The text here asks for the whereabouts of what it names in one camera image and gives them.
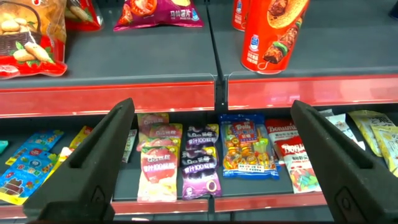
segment blue package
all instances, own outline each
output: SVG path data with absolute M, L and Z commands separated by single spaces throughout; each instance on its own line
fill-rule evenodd
M 262 114 L 221 114 L 219 122 L 223 177 L 279 179 L 280 165 Z
M 22 205 L 45 181 L 57 155 L 33 149 L 23 153 L 0 177 L 0 199 Z
M 6 161 L 6 164 L 11 166 L 23 153 L 29 152 L 33 149 L 40 149 L 43 151 L 51 150 L 62 135 L 63 131 L 60 130 L 40 131 L 33 134 L 17 149 L 14 155 Z

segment snack bag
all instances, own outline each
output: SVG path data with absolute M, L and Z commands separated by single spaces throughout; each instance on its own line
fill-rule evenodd
M 268 144 L 261 114 L 222 114 L 224 177 L 279 179 L 279 165 Z
M 374 137 L 371 125 L 395 126 L 394 123 L 385 114 L 375 111 L 361 110 L 349 112 L 348 114 L 354 120 L 373 153 L 381 157 L 381 150 L 377 144 L 376 137 Z
M 292 180 L 293 192 L 297 194 L 322 191 L 300 136 L 275 143 L 284 157 Z
M 371 127 L 388 169 L 398 177 L 398 127 Z
M 130 130 L 129 136 L 127 137 L 126 148 L 124 148 L 122 162 L 129 162 L 134 140 L 136 140 L 137 130 Z
M 266 120 L 266 127 L 269 139 L 278 156 L 279 164 L 284 164 L 283 155 L 279 148 L 275 146 L 275 142 L 298 136 L 299 132 L 291 119 L 268 119 Z
M 175 202 L 177 200 L 176 146 L 152 147 L 141 152 L 138 202 Z
M 217 175 L 218 124 L 204 128 L 189 126 L 185 150 L 182 152 L 182 199 L 191 200 L 211 194 L 221 196 L 221 185 Z
M 203 27 L 191 0 L 126 0 L 114 31 L 159 24 Z
M 23 153 L 0 177 L 0 199 L 22 205 L 42 185 L 56 159 L 41 149 Z
M 333 125 L 335 125 L 340 131 L 342 131 L 347 137 L 353 140 L 357 145 L 359 145 L 363 150 L 366 150 L 365 143 L 356 140 L 356 137 L 352 130 L 349 128 L 348 124 L 346 123 L 346 114 L 339 114 L 335 116 L 327 116 L 327 120 L 329 120 Z
M 71 30 L 100 30 L 103 18 L 92 0 L 67 0 L 65 23 Z
M 0 79 L 65 73 L 65 5 L 66 0 L 0 2 Z
M 137 114 L 138 119 L 138 145 L 137 151 L 141 152 L 144 144 L 149 136 L 150 126 L 155 123 L 169 123 L 169 114 L 167 113 L 146 113 Z
M 51 150 L 62 135 L 63 131 L 60 130 L 41 131 L 33 134 L 17 149 L 14 155 L 6 161 L 6 164 L 11 166 L 23 153 L 34 149 L 40 149 L 42 151 Z

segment gray shelf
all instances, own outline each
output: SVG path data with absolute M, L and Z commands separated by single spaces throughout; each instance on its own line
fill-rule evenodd
M 231 26 L 232 3 L 208 6 L 222 75 L 231 79 L 397 73 L 396 0 L 312 0 L 286 71 L 258 75 L 240 62 L 244 33 Z
M 113 32 L 123 1 L 101 1 L 102 30 L 68 33 L 66 74 L 1 80 L 0 88 L 214 80 L 217 71 L 206 6 L 203 0 L 195 2 L 203 28 L 160 26 Z

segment cylindrical snack can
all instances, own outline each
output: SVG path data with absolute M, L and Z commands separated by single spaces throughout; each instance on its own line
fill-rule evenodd
M 234 0 L 232 26 L 240 31 L 246 28 L 251 0 Z
M 241 62 L 250 71 L 277 74 L 292 55 L 310 0 L 251 0 Z

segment vending shelf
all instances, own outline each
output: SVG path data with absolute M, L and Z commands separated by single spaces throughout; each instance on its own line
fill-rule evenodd
M 231 2 L 211 2 L 208 12 L 221 76 L 228 84 L 228 108 L 290 107 L 294 100 L 314 106 L 398 102 L 398 23 L 388 16 L 394 4 L 312 1 L 287 70 L 259 75 L 241 65 L 244 33 L 231 26 Z
M 140 112 L 213 110 L 216 62 L 206 6 L 197 2 L 203 28 L 121 32 L 113 26 L 123 1 L 100 2 L 101 31 L 68 33 L 66 74 L 0 81 L 0 117 L 105 114 L 127 97 Z

